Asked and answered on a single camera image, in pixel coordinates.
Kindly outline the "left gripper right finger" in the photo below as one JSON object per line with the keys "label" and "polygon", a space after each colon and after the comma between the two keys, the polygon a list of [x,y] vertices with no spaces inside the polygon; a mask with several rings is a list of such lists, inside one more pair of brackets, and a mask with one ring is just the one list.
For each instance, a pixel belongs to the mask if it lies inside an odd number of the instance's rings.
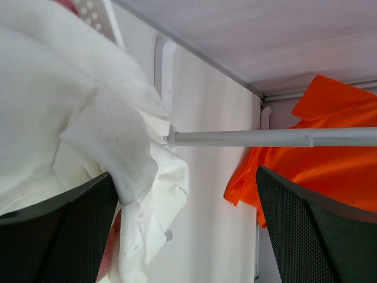
{"label": "left gripper right finger", "polygon": [[264,166],[256,183],[282,282],[376,282],[376,213]]}

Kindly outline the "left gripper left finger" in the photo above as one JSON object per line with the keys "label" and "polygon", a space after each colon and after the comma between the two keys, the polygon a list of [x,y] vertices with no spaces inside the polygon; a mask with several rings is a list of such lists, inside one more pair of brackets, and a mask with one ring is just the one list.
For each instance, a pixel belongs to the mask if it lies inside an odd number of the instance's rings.
{"label": "left gripper left finger", "polygon": [[95,282],[118,195],[104,173],[1,216],[1,282]]}

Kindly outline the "orange t shirt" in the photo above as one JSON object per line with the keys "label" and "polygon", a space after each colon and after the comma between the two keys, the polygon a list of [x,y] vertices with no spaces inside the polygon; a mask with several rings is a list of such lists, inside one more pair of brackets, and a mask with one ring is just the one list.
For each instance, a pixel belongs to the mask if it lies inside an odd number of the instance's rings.
{"label": "orange t shirt", "polygon": [[[292,110],[297,129],[376,126],[376,95],[317,75]],[[256,184],[259,166],[327,197],[376,212],[375,147],[254,147],[230,178],[224,198],[256,208],[266,227]]]}

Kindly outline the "white t shirt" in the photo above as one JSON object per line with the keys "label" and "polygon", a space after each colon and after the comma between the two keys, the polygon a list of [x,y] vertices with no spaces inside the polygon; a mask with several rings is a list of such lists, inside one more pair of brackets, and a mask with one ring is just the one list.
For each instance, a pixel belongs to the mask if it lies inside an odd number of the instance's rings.
{"label": "white t shirt", "polygon": [[53,1],[1,2],[1,213],[108,172],[120,235],[101,275],[147,282],[187,203],[187,163],[136,60]]}

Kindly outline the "pink t shirt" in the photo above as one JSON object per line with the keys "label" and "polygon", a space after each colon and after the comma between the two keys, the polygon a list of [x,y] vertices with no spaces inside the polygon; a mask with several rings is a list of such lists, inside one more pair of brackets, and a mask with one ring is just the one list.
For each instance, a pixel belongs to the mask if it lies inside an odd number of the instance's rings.
{"label": "pink t shirt", "polygon": [[68,9],[69,11],[71,11],[73,14],[75,14],[77,16],[80,15],[77,7],[75,6],[75,4],[71,0],[56,0],[56,2],[59,3],[60,5],[62,5],[63,7],[65,7],[66,9]]}

